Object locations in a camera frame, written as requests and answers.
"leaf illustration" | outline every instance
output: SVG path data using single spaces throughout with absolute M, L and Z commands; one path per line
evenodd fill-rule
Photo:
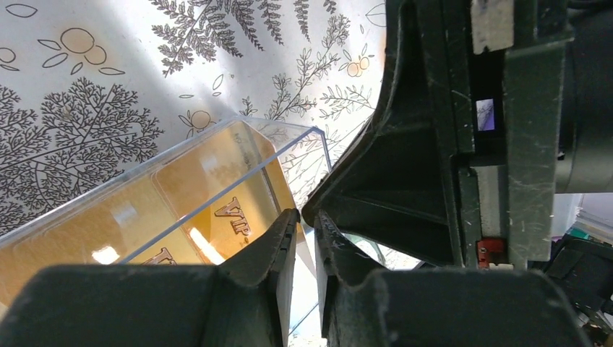
M 188 121 L 187 118 L 179 115 L 179 119 L 181 119 L 183 124 L 187 125 L 188 127 L 193 127 L 192 123 L 190 121 Z
M 307 41 L 311 42 L 311 38 L 309 37 L 309 2 L 308 0 L 296 0 L 294 3 L 294 11 L 296 13 L 296 18 L 298 19 L 298 24 L 300 25 L 300 31 L 302 35 L 306 38 Z
M 243 111 L 239 111 L 242 116 L 251 117 L 257 113 L 257 109 L 253 108 L 253 103 L 249 100 L 249 96 L 242 100 L 243 105 L 245 105 L 245 109 Z
M 378 4 L 366 13 L 369 22 L 377 27 L 385 27 L 385 3 Z
M 10 67 L 9 65 L 5 65 L 5 64 L 0 64 L 0 67 L 1 67 L 2 69 L 9 70 L 9 71 L 19 71 L 19 69 L 18 69 L 18 68 L 16 68 L 16 67 Z
M 125 74 L 126 72 L 115 69 L 113 67 L 103 67 L 98 69 L 101 74 L 106 74 L 108 76 L 116 76 L 118 74 Z
M 203 5 L 210 4 L 210 2 L 211 2 L 211 0 L 189 0 L 187 3 L 192 5 L 192 6 L 200 7 L 200 6 L 203 6 Z
M 77 72 L 79 72 L 81 70 L 82 67 L 83 67 L 83 63 L 78 63 L 78 64 L 74 65 L 72 67 L 72 71 L 70 72 L 70 74 L 76 74 Z
M 336 1 L 334 0 L 325 0 L 324 7 L 326 8 L 326 12 L 333 14 L 336 12 Z
M 10 4 L 5 9 L 8 13 L 20 18 L 30 18 L 38 12 L 36 8 L 24 4 Z
M 45 60 L 45 62 L 43 63 L 43 67 L 46 69 L 49 67 L 56 67 L 63 63 L 67 58 L 67 53 L 56 54 L 55 56 L 52 56 L 51 58 Z
M 221 82 L 223 82 L 223 74 L 220 74 L 217 76 L 217 78 L 215 78 L 215 81 L 213 82 L 213 90 L 217 90 L 217 88 L 219 88 L 221 85 Z
M 281 15 L 277 12 L 281 5 L 278 4 L 280 0 L 262 0 L 262 3 L 257 7 L 259 10 L 264 10 L 262 18 L 266 18 L 264 25 L 266 29 L 270 31 L 270 35 L 275 39 L 275 42 L 283 45 L 283 39 L 281 38 L 281 22 L 279 18 Z
M 324 101 L 324 104 L 330 107 L 330 111 L 322 111 L 320 118 L 336 120 L 343 112 L 352 113 L 359 111 L 362 108 L 368 108 L 374 111 L 374 107 L 370 104 L 371 90 L 367 95 L 364 95 L 364 86 L 361 86 L 358 90 L 356 86 L 346 87 L 342 89 L 336 85 L 334 89 L 327 88 L 328 93 L 324 93 L 320 100 Z
M 54 40 L 38 40 L 38 43 L 40 43 L 41 45 L 47 47 L 47 48 L 51 48 L 54 51 L 60 51 L 61 47 L 60 45 L 54 41 Z

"scratched plastic surface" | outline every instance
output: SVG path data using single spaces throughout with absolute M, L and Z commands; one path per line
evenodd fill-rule
M 325 164 L 288 176 L 307 141 Z M 0 308 L 50 265 L 219 264 L 295 206 L 287 181 L 329 167 L 316 128 L 225 120 L 1 237 Z

